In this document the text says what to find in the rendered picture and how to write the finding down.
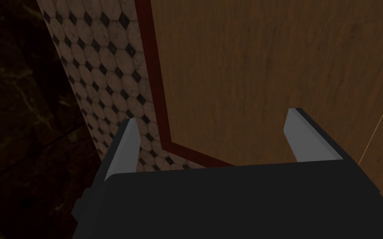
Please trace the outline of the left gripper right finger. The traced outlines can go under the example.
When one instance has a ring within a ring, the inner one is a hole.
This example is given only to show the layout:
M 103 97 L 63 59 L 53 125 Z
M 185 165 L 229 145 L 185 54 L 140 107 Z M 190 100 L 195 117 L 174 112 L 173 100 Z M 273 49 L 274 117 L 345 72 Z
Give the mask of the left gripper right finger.
M 288 109 L 283 133 L 298 163 L 357 164 L 302 108 Z

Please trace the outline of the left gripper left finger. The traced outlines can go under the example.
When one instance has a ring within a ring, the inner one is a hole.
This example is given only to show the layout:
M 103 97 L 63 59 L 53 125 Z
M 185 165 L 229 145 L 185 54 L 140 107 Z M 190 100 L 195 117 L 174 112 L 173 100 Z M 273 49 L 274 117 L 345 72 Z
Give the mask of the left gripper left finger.
M 114 174 L 135 172 L 140 145 L 141 137 L 136 119 L 123 120 L 102 160 L 96 182 L 104 182 Z

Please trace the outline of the brown wooden door leaf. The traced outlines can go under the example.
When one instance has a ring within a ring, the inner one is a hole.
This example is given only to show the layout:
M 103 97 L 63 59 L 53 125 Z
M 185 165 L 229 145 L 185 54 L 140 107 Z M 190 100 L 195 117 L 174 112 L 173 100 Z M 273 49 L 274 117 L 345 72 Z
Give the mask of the brown wooden door leaf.
M 150 0 L 162 148 L 288 163 L 301 107 L 383 190 L 383 0 Z

